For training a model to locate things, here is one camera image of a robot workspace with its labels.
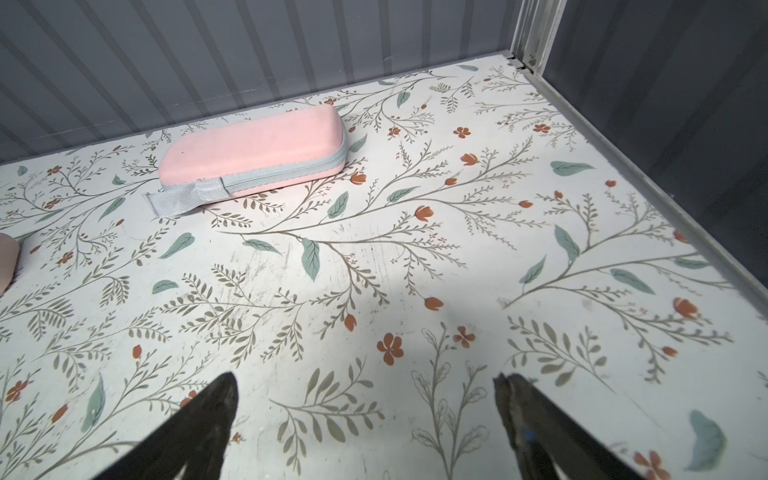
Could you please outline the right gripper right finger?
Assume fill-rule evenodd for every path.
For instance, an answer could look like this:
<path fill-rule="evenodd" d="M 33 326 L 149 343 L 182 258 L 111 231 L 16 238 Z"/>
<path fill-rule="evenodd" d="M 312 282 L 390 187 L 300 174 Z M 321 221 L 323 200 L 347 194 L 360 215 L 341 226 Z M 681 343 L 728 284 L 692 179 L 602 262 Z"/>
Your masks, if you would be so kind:
<path fill-rule="evenodd" d="M 522 375 L 501 374 L 493 382 L 522 479 L 641 477 Z"/>

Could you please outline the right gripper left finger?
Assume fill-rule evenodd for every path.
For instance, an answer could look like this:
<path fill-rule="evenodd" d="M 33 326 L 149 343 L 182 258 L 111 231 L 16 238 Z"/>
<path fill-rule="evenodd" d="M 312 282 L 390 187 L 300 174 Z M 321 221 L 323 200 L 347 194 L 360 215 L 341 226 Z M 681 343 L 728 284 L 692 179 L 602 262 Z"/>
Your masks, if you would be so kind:
<path fill-rule="evenodd" d="M 238 403 L 235 375 L 219 375 L 97 477 L 219 479 Z"/>

